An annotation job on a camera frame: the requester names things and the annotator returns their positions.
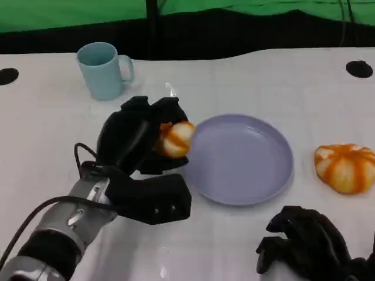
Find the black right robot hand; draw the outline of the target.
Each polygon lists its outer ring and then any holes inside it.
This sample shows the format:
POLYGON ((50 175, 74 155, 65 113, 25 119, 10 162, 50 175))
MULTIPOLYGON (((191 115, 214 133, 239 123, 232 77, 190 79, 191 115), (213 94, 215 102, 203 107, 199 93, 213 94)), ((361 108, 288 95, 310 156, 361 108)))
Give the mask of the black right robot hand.
POLYGON ((300 206, 285 206, 266 230, 286 238, 264 237, 256 253, 256 271, 266 273, 275 261, 283 262, 308 280, 345 280, 351 257, 338 229, 321 213, 300 206))

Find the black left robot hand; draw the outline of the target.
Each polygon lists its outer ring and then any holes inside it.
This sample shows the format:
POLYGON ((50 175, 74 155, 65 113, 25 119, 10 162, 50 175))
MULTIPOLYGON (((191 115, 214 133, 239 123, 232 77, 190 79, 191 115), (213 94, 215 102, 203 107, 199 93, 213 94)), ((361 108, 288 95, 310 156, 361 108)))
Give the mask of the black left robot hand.
POLYGON ((97 141, 98 160, 131 175, 160 175, 188 163, 186 156, 176 159, 157 151, 161 125, 176 124, 188 118, 177 97, 163 97, 149 104, 147 96, 130 98, 105 121, 97 141))

